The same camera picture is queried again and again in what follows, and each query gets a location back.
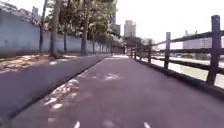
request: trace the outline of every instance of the building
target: building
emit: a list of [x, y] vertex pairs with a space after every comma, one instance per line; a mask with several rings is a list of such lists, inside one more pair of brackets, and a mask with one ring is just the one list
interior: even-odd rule
[[0, 1], [0, 10], [11, 12], [13, 14], [18, 11], [16, 6], [3, 1]]
[[19, 11], [19, 16], [31, 23], [38, 24], [40, 22], [41, 16], [38, 15], [38, 8], [33, 7], [32, 12], [25, 10], [25, 9], [20, 9]]
[[[195, 34], [188, 34], [186, 31], [184, 36], [191, 36]], [[183, 42], [183, 49], [200, 49], [200, 48], [211, 48], [212, 39], [211, 38], [201, 38], [196, 40], [188, 40]]]
[[124, 25], [124, 37], [136, 37], [136, 23], [126, 20]]

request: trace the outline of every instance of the skyscraper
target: skyscraper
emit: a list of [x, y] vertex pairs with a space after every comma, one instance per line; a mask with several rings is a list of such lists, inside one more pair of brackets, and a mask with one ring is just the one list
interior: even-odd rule
[[124, 25], [124, 37], [135, 37], [136, 36], [136, 23], [132, 20], [126, 20]]

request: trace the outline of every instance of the wooden railing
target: wooden railing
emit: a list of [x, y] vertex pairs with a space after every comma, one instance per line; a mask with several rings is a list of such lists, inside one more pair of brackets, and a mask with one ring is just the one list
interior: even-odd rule
[[[221, 46], [221, 36], [224, 35], [224, 31], [220, 30], [220, 17], [218, 15], [212, 16], [212, 31], [211, 32], [206, 32], [202, 34], [197, 34], [197, 35], [192, 35], [192, 36], [186, 36], [182, 38], [177, 38], [177, 39], [171, 39], [171, 33], [167, 32], [166, 33], [166, 41], [157, 43], [157, 44], [150, 44], [148, 47], [137, 47], [137, 48], [131, 48], [130, 53], [133, 58], [137, 58], [139, 56], [139, 61], [142, 60], [142, 52], [147, 52], [148, 53], [148, 64], [153, 65], [151, 63], [151, 59], [155, 60], [160, 60], [164, 61], [164, 69], [168, 70], [169, 63], [174, 63], [174, 64], [180, 64], [184, 66], [189, 66], [192, 68], [199, 68], [203, 70], [208, 70], [208, 75], [205, 83], [207, 85], [214, 85], [216, 75], [218, 73], [224, 75], [224, 69], [219, 67], [219, 60], [220, 60], [220, 55], [224, 54], [224, 49]], [[171, 50], [170, 49], [170, 44], [171, 43], [177, 43], [177, 42], [182, 42], [182, 41], [188, 41], [188, 40], [196, 40], [196, 39], [201, 39], [201, 38], [211, 38], [212, 39], [212, 48], [201, 48], [201, 49], [175, 49]], [[161, 44], [165, 44], [165, 50], [159, 50], [155, 51], [152, 50], [152, 47], [158, 46]], [[170, 59], [170, 53], [203, 53], [203, 54], [211, 54], [211, 60], [210, 60], [210, 65], [204, 65], [204, 64], [199, 64], [199, 63], [193, 63], [193, 62], [185, 62], [185, 61], [180, 61], [180, 60], [171, 60]], [[152, 54], [164, 54], [165, 57], [159, 58], [152, 56]]]

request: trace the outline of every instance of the overcast sky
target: overcast sky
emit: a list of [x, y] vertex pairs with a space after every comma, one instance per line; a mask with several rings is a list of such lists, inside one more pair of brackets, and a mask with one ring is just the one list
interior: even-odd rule
[[[9, 2], [30, 11], [34, 5], [41, 13], [44, 0]], [[118, 0], [117, 8], [117, 23], [122, 25], [122, 35], [125, 20], [137, 23], [137, 36], [156, 41], [164, 40], [167, 31], [172, 33], [172, 38], [183, 36], [185, 30], [189, 33], [210, 31], [212, 15], [221, 16], [221, 28], [224, 29], [224, 0]]]

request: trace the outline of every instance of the water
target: water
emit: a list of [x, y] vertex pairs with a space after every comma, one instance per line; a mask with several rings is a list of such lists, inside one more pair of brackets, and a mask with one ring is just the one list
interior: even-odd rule
[[[171, 58], [171, 59], [201, 63], [201, 64], [206, 64], [206, 65], [210, 64], [209, 61], [202, 61], [202, 60], [192, 60], [192, 59], [182, 59], [182, 58]], [[152, 60], [151, 62], [152, 62], [152, 64], [155, 64], [155, 65], [158, 65], [158, 66], [161, 66], [161, 67], [163, 67], [163, 65], [164, 65], [164, 62], [159, 61], [159, 60]], [[224, 63], [220, 63], [219, 66], [223, 68]], [[207, 70], [192, 68], [192, 67], [188, 67], [188, 66], [174, 64], [174, 63], [169, 63], [169, 69], [173, 70], [175, 72], [178, 72], [178, 73], [189, 75], [191, 77], [194, 77], [194, 78], [197, 78], [197, 79], [200, 79], [200, 80], [203, 80], [203, 81], [206, 81], [206, 78], [207, 78], [207, 75], [208, 75]], [[216, 76], [215, 85], [220, 87], [220, 88], [224, 88], [224, 75], [218, 74]]]

